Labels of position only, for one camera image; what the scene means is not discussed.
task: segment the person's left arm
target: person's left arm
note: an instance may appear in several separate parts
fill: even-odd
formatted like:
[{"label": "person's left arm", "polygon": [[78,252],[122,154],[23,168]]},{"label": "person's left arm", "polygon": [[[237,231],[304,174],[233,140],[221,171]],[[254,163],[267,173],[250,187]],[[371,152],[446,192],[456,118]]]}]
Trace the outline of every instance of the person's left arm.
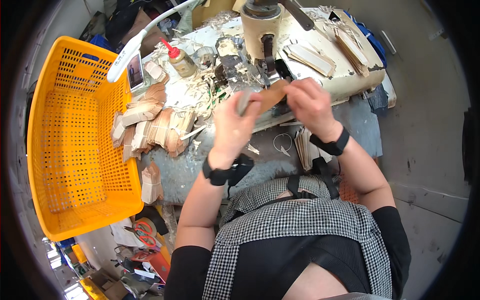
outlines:
[{"label": "person's left arm", "polygon": [[[208,154],[212,170],[229,169],[242,148],[252,136],[261,96],[252,93],[252,103],[243,117],[236,113],[237,101],[242,92],[222,102],[214,111],[215,142]],[[182,246],[199,246],[211,250],[215,240],[213,226],[222,201],[224,186],[215,186],[200,171],[183,205],[175,249]]]}]

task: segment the black arm sleeve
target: black arm sleeve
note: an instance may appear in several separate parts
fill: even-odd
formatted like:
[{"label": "black arm sleeve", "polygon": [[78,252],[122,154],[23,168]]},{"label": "black arm sleeve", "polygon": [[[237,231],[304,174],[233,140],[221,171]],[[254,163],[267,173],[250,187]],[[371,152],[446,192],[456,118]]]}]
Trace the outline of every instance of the black arm sleeve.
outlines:
[{"label": "black arm sleeve", "polygon": [[403,229],[398,210],[393,206],[384,206],[372,213],[382,233],[382,238],[390,258],[392,272],[393,299],[400,299],[403,287],[408,279],[408,269],[412,257],[407,235]]},{"label": "black arm sleeve", "polygon": [[198,246],[184,246],[172,253],[164,299],[201,299],[212,253]]}]

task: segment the checkered shirt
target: checkered shirt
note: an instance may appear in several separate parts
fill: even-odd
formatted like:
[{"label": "checkered shirt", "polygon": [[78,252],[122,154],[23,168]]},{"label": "checkered shirt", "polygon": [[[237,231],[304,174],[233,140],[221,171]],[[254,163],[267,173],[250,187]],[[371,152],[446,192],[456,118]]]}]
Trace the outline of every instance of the checkered shirt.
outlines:
[{"label": "checkered shirt", "polygon": [[[334,177],[335,184],[340,180]],[[203,299],[229,299],[241,244],[311,235],[338,235],[356,240],[362,248],[372,294],[391,298],[390,260],[368,209],[340,198],[330,199],[325,183],[318,176],[301,176],[299,182],[299,192],[309,191],[318,198],[287,200],[257,209],[287,191],[287,182],[287,178],[271,180],[243,189],[232,198],[215,239]],[[245,215],[230,221],[236,211]]]}]

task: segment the glue bottle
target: glue bottle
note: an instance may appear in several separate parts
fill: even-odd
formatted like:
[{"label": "glue bottle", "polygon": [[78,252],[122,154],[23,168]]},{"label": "glue bottle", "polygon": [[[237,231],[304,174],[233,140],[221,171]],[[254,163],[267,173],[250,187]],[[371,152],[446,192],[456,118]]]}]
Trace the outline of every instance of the glue bottle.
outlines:
[{"label": "glue bottle", "polygon": [[177,70],[178,74],[180,74],[181,77],[192,76],[197,70],[197,65],[190,56],[182,49],[170,46],[166,40],[162,39],[162,42],[167,46],[170,64]]}]

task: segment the white desk lamp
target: white desk lamp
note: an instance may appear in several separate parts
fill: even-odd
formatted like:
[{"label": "white desk lamp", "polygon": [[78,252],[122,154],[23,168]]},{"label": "white desk lamp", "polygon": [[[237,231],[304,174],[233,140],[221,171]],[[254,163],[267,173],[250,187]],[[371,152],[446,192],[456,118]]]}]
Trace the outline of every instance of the white desk lamp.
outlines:
[{"label": "white desk lamp", "polygon": [[162,21],[174,12],[177,12],[196,1],[198,0],[187,0],[182,4],[179,4],[172,9],[169,9],[168,11],[164,12],[163,14],[152,20],[144,29],[140,30],[140,32],[136,36],[132,37],[125,45],[125,47],[123,47],[122,51],[110,67],[107,73],[108,82],[113,83],[120,78],[123,70],[125,70],[129,61],[136,55],[136,52],[140,49],[140,45],[142,44],[143,39],[147,35],[148,31],[153,28],[153,26],[156,26],[158,22]]}]

